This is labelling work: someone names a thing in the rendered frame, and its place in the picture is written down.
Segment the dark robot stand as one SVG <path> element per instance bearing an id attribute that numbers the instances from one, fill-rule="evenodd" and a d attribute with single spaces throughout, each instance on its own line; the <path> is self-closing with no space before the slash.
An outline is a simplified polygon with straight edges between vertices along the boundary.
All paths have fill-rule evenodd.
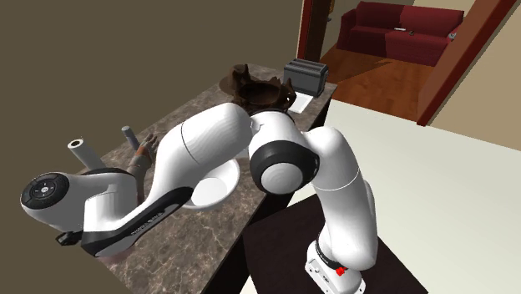
<path id="1" fill-rule="evenodd" d="M 245 256 L 258 294 L 323 294 L 305 264 L 307 248 L 324 223 L 320 201 L 312 195 L 245 229 Z M 362 277 L 364 294 L 428 294 L 383 241 L 376 265 Z"/>

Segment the white flat square plate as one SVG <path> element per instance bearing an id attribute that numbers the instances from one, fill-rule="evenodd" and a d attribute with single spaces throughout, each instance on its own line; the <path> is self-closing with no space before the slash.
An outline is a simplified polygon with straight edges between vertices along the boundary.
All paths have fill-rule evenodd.
<path id="1" fill-rule="evenodd" d="M 288 110 L 292 113 L 301 114 L 313 99 L 314 97 L 311 95 L 296 92 L 296 99 Z"/>

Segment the red sofa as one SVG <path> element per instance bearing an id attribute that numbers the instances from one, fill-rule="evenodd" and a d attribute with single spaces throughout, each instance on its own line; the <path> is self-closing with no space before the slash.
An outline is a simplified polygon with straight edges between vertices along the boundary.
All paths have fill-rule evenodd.
<path id="1" fill-rule="evenodd" d="M 435 66 L 463 17 L 461 10 L 361 1 L 342 15 L 336 47 Z"/>

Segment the dark brown door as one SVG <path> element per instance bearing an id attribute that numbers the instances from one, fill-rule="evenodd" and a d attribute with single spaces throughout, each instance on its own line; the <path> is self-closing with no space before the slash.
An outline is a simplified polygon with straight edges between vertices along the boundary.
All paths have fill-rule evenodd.
<path id="1" fill-rule="evenodd" d="M 311 0 L 311 15 L 306 35 L 306 51 L 304 59 L 318 62 L 321 58 L 322 45 L 326 33 L 326 25 L 330 15 L 331 3 L 334 0 Z"/>

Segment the brown ornate basket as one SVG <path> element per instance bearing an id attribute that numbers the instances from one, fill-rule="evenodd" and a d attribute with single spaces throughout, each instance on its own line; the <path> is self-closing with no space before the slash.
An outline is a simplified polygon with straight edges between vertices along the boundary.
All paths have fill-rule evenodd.
<path id="1" fill-rule="evenodd" d="M 246 63 L 234 65 L 220 81 L 219 87 L 249 115 L 273 109 L 286 113 L 296 101 L 296 91 L 290 79 L 282 83 L 277 77 L 269 80 L 255 78 Z"/>

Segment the grey cylinder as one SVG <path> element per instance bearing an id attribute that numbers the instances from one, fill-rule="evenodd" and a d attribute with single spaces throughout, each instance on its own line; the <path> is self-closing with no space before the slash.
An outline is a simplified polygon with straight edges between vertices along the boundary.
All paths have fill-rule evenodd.
<path id="1" fill-rule="evenodd" d="M 128 125 L 123 126 L 121 128 L 121 131 L 124 134 L 124 137 L 129 142 L 132 149 L 138 150 L 140 147 L 140 142 L 137 140 L 137 137 L 135 136 L 134 131 Z"/>

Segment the white bowl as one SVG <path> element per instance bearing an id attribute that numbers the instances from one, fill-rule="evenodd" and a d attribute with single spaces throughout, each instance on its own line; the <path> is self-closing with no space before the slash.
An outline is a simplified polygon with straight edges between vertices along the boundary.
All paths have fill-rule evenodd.
<path id="1" fill-rule="evenodd" d="M 219 208 L 233 193 L 239 180 L 240 167 L 237 160 L 228 160 L 203 177 L 183 208 L 202 211 Z"/>

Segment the brown hand figure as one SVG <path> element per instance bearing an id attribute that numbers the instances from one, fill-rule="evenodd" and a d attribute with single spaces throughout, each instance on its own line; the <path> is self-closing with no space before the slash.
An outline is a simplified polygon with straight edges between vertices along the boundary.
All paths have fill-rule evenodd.
<path id="1" fill-rule="evenodd" d="M 158 137 L 148 134 L 139 145 L 132 160 L 126 169 L 136 180 L 137 201 L 140 205 L 144 201 L 144 178 L 147 170 L 152 166 L 159 145 Z"/>

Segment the white cylinder tube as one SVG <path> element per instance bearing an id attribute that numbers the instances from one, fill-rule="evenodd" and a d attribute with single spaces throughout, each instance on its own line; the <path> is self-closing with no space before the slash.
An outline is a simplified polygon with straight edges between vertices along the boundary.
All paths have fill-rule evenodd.
<path id="1" fill-rule="evenodd" d="M 85 143 L 83 138 L 70 141 L 68 143 L 68 149 L 88 170 L 106 167 L 104 162 L 97 156 L 94 150 Z"/>

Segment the grey toaster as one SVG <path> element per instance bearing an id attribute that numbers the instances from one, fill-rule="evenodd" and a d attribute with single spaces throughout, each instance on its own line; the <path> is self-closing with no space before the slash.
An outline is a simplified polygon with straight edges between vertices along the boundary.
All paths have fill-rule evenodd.
<path id="1" fill-rule="evenodd" d="M 296 92 L 318 97 L 325 88 L 328 74 L 326 64 L 294 58 L 284 67 L 283 81 L 289 79 Z"/>

